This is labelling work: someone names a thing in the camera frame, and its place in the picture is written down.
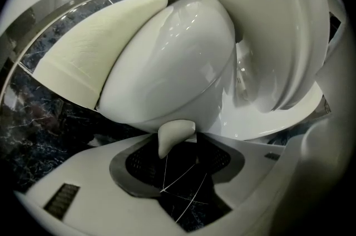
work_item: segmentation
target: white ceramic surface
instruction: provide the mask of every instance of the white ceramic surface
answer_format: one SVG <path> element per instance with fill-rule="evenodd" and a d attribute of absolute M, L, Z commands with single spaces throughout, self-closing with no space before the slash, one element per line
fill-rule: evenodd
<path fill-rule="evenodd" d="M 53 45 L 39 61 L 33 77 L 67 100 L 94 109 L 121 51 L 167 3 L 123 0 L 94 13 Z"/>
<path fill-rule="evenodd" d="M 195 123 L 189 120 L 174 120 L 158 129 L 158 156 L 163 159 L 171 149 L 195 133 Z"/>
<path fill-rule="evenodd" d="M 315 46 L 311 40 L 315 39 L 314 42 L 318 46 L 323 45 L 325 47 L 323 51 L 326 49 L 327 45 L 323 44 L 323 39 L 327 36 L 327 29 L 325 33 L 322 33 L 327 25 L 324 21 L 325 14 L 327 14 L 327 7 L 323 8 L 325 0 L 321 0 L 320 7 L 313 12 L 318 19 L 312 21 L 308 21 L 311 15 L 308 16 L 306 12 L 309 11 L 310 6 L 315 4 L 314 1 L 219 1 L 231 15 L 235 27 L 242 29 L 245 44 L 251 49 L 255 67 L 253 80 L 258 83 L 258 87 L 247 88 L 247 91 L 252 91 L 250 96 L 255 97 L 255 106 L 261 112 L 269 112 L 278 108 L 285 101 L 286 93 L 289 92 L 289 96 L 293 96 L 291 93 L 294 93 L 296 85 L 300 84 L 300 82 L 295 83 L 294 88 L 290 90 L 294 79 L 303 80 L 307 76 L 305 69 L 310 69 L 309 56 L 313 54 L 308 54 L 308 51 Z M 314 33 L 311 27 L 314 26 L 313 23 L 320 21 L 325 23 L 317 26 L 318 29 Z M 319 54 L 315 53 L 318 61 L 323 59 L 323 55 Z M 311 86 L 313 83 L 310 83 L 308 76 L 307 84 Z M 302 98 L 308 90 L 309 88 L 304 86 L 298 98 Z"/>
<path fill-rule="evenodd" d="M 168 6 L 119 56 L 98 111 L 121 123 L 147 122 L 177 111 L 219 79 L 235 51 L 234 41 L 232 21 L 217 0 L 180 0 Z M 196 113 L 201 115 L 202 108 Z"/>
<path fill-rule="evenodd" d="M 202 95 L 175 112 L 148 122 L 130 124 L 136 128 L 157 132 L 171 120 L 188 119 L 196 123 L 197 132 L 206 132 L 235 140 L 250 140 L 289 128 L 309 116 L 319 105 L 323 93 L 315 83 L 304 98 L 288 110 L 260 112 L 243 97 L 236 86 L 237 61 L 243 63 L 244 51 L 237 46 L 219 79 Z"/>
<path fill-rule="evenodd" d="M 315 82 L 315 75 L 322 67 L 329 43 L 328 0 L 299 0 L 303 29 L 300 47 L 297 47 L 297 63 L 294 65 L 293 82 L 278 105 L 288 109 L 299 102 Z"/>
<path fill-rule="evenodd" d="M 288 110 L 260 112 L 253 104 L 234 91 L 235 79 L 228 91 L 224 91 L 222 107 L 213 125 L 203 132 L 236 140 L 250 140 L 287 129 L 309 116 L 319 105 L 323 93 L 317 83 L 294 107 Z"/>

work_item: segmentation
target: black mesh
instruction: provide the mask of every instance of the black mesh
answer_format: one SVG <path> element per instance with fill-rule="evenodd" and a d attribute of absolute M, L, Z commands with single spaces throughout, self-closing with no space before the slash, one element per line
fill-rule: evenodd
<path fill-rule="evenodd" d="M 206 167 L 208 174 L 215 174 L 231 161 L 230 155 L 216 145 L 206 140 L 199 140 L 197 144 L 199 161 Z"/>
<path fill-rule="evenodd" d="M 159 188 L 165 168 L 165 160 L 158 156 L 158 142 L 151 141 L 126 159 L 127 171 L 136 179 Z"/>

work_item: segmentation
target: dark marble surface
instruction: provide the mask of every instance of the dark marble surface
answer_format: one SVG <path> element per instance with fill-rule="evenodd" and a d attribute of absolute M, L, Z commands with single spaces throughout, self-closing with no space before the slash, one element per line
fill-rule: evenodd
<path fill-rule="evenodd" d="M 142 134 L 60 98 L 20 67 L 0 105 L 0 158 L 21 192 L 82 150 Z"/>
<path fill-rule="evenodd" d="M 13 45 L 15 59 L 32 38 L 72 5 L 88 0 L 40 0 L 20 14 L 5 30 Z"/>
<path fill-rule="evenodd" d="M 207 166 L 195 159 L 187 171 L 177 176 L 175 167 L 189 162 L 185 162 L 180 155 L 179 163 L 172 163 L 171 157 L 174 155 L 174 151 L 168 154 L 165 188 L 158 199 L 172 219 L 190 232 L 205 227 L 230 212 L 231 209 L 215 194 Z M 166 182 L 171 172 L 177 178 L 173 182 Z"/>
<path fill-rule="evenodd" d="M 36 39 L 22 57 L 22 64 L 33 72 L 40 59 L 65 33 L 88 16 L 110 5 L 109 0 L 92 0 L 68 12 Z"/>

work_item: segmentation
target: black slot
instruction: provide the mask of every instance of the black slot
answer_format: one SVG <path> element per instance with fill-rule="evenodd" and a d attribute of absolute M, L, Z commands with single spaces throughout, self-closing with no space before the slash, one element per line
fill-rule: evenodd
<path fill-rule="evenodd" d="M 338 18 L 333 15 L 331 12 L 330 14 L 330 34 L 329 34 L 329 42 L 334 38 L 336 32 L 338 31 L 341 21 L 338 20 Z"/>
<path fill-rule="evenodd" d="M 79 186 L 63 184 L 44 206 L 45 211 L 62 220 L 79 191 Z"/>
<path fill-rule="evenodd" d="M 276 153 L 270 152 L 270 153 L 266 154 L 265 157 L 266 157 L 267 159 L 271 159 L 271 160 L 274 160 L 274 161 L 278 161 L 280 155 L 278 155 L 278 154 L 276 154 Z"/>

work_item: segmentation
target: chrome trim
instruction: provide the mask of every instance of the chrome trim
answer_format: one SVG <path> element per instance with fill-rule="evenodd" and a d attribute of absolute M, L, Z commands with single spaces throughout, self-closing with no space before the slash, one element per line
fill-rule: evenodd
<path fill-rule="evenodd" d="M 90 0 L 40 0 L 24 11 L 0 36 L 0 70 L 8 57 L 15 62 L 26 46 L 46 26 L 71 8 L 87 1 Z"/>

